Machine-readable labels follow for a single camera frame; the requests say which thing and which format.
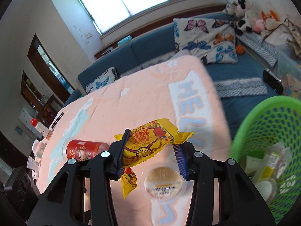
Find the black remote control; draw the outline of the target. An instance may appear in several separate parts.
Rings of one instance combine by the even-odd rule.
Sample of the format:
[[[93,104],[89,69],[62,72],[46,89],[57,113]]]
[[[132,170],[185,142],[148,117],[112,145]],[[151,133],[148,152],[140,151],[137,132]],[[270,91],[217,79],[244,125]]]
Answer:
[[[63,112],[60,113],[60,115],[54,120],[54,122],[53,122],[52,125],[51,125],[51,128],[52,128],[52,129],[57,125],[57,123],[58,123],[59,120],[63,117],[63,115],[64,115]]]

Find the dark wooden shelf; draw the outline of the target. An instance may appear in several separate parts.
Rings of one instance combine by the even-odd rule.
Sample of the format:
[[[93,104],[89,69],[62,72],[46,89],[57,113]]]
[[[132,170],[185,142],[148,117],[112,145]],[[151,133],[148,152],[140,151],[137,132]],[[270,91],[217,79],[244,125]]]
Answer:
[[[35,112],[36,118],[46,127],[50,127],[63,104],[52,94],[42,95],[27,74],[23,71],[20,94]]]

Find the yellow snack wrapper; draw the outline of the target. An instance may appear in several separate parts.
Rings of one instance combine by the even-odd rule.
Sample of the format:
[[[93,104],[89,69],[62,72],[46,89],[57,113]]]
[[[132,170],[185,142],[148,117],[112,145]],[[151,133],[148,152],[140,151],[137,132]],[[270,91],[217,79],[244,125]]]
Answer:
[[[121,167],[125,169],[121,175],[123,197],[138,187],[133,183],[136,174],[132,167],[151,159],[168,144],[181,145],[193,136],[194,132],[180,132],[167,118],[156,119],[130,131],[121,155]]]

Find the butterfly print pillow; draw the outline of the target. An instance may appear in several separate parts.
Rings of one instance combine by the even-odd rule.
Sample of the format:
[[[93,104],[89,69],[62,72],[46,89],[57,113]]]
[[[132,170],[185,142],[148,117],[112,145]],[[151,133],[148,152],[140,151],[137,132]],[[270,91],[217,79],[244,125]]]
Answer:
[[[237,63],[234,23],[213,18],[175,18],[177,50],[187,50],[203,64]]]

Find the cow plush toy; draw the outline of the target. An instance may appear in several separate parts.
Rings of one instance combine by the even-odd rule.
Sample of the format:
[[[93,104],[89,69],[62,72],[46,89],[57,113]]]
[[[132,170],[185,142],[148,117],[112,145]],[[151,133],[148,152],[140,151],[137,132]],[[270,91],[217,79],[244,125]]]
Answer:
[[[236,7],[236,27],[235,32],[237,35],[242,36],[244,32],[252,32],[252,23],[249,18],[249,12],[252,10],[251,4],[247,0],[238,0]]]

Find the grey plush toy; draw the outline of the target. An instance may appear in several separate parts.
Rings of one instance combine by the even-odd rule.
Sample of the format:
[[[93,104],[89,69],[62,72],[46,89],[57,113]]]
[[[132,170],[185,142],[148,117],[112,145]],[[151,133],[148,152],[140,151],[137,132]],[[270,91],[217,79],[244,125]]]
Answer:
[[[232,1],[231,3],[226,4],[226,7],[224,10],[222,10],[223,14],[234,16],[236,13],[238,3],[236,1]]]

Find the red plastic snack cup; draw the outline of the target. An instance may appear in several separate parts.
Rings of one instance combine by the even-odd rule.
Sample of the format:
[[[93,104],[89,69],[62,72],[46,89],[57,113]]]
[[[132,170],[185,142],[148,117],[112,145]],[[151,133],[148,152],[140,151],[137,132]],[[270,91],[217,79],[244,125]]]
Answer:
[[[68,138],[62,148],[63,160],[74,158],[77,161],[85,161],[93,159],[103,151],[109,149],[109,145],[99,141],[85,141],[74,137]]]

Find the orange ball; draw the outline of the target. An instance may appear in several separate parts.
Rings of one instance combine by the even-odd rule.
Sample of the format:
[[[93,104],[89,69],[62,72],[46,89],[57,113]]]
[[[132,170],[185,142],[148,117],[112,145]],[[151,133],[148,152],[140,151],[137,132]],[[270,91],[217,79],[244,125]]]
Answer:
[[[243,55],[243,54],[245,53],[244,48],[243,48],[242,45],[237,45],[237,46],[235,47],[235,50],[236,50],[236,53],[237,53],[238,55]]]

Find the doorway dark wooden frame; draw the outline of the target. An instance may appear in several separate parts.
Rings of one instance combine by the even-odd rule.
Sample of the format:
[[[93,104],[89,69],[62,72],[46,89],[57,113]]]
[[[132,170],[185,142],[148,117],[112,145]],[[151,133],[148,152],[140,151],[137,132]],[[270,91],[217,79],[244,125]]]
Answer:
[[[36,34],[31,41],[27,57],[58,99],[66,103],[74,92],[74,87],[54,64]]]

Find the round clear lidded container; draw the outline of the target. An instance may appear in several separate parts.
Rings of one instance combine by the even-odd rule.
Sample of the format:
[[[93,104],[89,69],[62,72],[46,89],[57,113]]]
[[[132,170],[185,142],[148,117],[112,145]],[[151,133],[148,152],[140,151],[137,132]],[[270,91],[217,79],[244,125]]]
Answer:
[[[176,164],[158,163],[142,174],[141,190],[144,196],[154,202],[169,202],[181,196],[187,182]]]

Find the green plastic basket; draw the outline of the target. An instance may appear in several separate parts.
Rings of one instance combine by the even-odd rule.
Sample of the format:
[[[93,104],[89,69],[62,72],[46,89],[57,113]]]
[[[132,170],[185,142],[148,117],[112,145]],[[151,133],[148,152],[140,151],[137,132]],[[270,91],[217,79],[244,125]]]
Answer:
[[[230,157],[240,161],[274,144],[288,148],[292,159],[276,180],[269,209],[278,225],[300,225],[300,101],[288,96],[265,99],[245,117],[231,144]]]

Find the red capped white bottle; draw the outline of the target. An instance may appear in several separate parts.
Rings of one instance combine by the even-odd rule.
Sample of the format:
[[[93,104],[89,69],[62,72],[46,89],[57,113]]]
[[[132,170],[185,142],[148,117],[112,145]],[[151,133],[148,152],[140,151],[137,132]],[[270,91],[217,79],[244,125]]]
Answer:
[[[52,137],[52,130],[47,128],[43,123],[39,122],[36,118],[31,120],[32,126],[47,140]]]

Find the teal tissue box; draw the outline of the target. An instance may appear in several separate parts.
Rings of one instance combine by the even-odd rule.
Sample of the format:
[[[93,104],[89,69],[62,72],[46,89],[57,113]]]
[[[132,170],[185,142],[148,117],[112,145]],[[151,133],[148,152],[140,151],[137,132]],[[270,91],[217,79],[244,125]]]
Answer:
[[[118,43],[117,43],[117,46],[120,47],[124,44],[127,44],[128,42],[130,42],[132,40],[132,36],[131,35],[128,35],[126,36],[125,38],[122,38]]]

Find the yellow green snack pack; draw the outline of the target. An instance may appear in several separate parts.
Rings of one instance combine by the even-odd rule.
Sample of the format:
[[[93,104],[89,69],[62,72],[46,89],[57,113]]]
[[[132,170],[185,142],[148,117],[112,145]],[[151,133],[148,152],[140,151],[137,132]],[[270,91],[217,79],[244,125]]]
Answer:
[[[272,152],[271,154],[266,154],[263,161],[263,169],[259,173],[259,180],[266,180],[271,178],[273,172],[279,162],[280,155],[276,152]]]

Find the pink plush toy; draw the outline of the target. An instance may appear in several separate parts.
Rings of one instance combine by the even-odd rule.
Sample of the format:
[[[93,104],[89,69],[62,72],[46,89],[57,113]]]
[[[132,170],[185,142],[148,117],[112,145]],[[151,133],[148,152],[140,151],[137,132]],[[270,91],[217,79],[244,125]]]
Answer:
[[[262,19],[254,19],[254,25],[252,31],[260,34],[265,29],[265,23]]]

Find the small butterfly cushion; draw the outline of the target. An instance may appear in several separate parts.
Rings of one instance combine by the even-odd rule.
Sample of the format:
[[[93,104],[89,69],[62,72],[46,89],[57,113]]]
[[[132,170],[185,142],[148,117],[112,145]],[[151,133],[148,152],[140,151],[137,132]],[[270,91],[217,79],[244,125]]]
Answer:
[[[110,67],[86,86],[86,94],[90,94],[91,92],[114,83],[117,79],[118,74],[116,69],[114,67]]]

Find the clear plastic storage box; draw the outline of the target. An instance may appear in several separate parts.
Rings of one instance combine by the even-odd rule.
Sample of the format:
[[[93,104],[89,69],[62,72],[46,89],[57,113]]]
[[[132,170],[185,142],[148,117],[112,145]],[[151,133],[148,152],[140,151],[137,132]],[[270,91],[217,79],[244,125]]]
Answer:
[[[300,64],[290,57],[289,50],[277,49],[277,76],[282,80],[284,95],[300,101]]]

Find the orange fox plush toy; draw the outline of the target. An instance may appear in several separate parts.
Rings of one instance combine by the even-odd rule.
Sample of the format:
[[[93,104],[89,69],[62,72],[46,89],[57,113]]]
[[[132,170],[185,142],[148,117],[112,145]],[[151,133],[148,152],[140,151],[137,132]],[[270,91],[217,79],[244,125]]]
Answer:
[[[272,10],[270,10],[269,13],[265,13],[262,11],[261,17],[264,21],[264,26],[267,30],[273,30],[281,24],[278,16]]]

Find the patterned grey white cloth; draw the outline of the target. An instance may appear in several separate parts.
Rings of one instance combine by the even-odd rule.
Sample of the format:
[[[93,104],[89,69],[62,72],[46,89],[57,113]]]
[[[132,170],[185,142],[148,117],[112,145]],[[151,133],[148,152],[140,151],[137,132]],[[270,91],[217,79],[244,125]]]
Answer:
[[[273,45],[266,43],[263,38],[257,33],[243,33],[237,35],[237,38],[251,50],[256,52],[263,58],[271,67],[277,63],[277,51]]]

